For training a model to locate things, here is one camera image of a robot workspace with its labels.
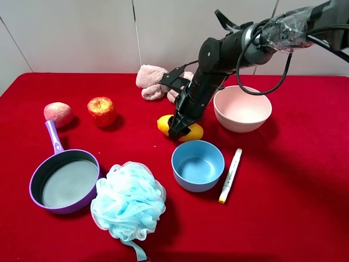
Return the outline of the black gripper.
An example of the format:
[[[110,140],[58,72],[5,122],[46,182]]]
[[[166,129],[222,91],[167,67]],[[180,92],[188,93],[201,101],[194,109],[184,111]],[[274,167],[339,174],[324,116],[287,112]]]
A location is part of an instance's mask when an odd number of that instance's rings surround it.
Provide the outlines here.
[[[170,140],[194,139],[190,126],[203,118],[208,104],[228,77],[225,73],[206,73],[198,67],[184,95],[178,99],[175,114],[168,120]]]

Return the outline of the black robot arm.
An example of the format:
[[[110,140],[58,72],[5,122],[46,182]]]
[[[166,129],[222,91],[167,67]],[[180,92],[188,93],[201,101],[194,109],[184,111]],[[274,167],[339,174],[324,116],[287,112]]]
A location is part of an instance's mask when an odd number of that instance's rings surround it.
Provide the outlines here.
[[[178,93],[174,115],[168,121],[171,140],[189,133],[189,127],[202,118],[214,93],[231,75],[239,75],[241,68],[266,64],[278,51],[292,56],[294,51],[316,44],[348,60],[344,53],[348,48],[348,1],[327,1],[242,25],[218,10],[215,15],[227,34],[202,44],[193,78],[185,79],[185,66],[181,66],[160,80]]]

